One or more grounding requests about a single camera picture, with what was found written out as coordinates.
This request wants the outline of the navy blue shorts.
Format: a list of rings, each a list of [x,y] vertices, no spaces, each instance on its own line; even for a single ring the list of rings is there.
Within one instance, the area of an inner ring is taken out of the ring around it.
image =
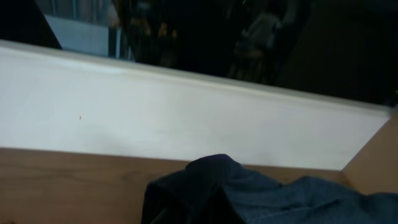
[[[141,221],[397,224],[397,195],[363,195],[316,177],[283,184],[215,154],[150,182]]]

